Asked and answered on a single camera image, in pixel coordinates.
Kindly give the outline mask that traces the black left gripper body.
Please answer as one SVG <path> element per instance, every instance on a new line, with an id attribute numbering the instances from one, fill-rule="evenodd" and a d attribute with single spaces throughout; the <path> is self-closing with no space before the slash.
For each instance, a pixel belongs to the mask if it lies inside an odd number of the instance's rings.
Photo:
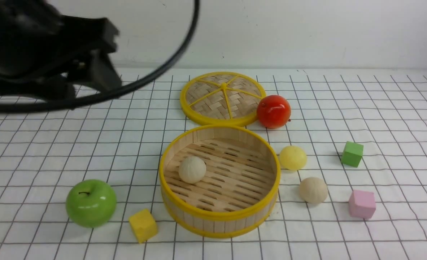
<path id="1" fill-rule="evenodd" d="M 122 81 L 109 54 L 119 31 L 107 18 L 62 15 L 45 0 L 0 0 L 0 96 L 73 99 Z"/>

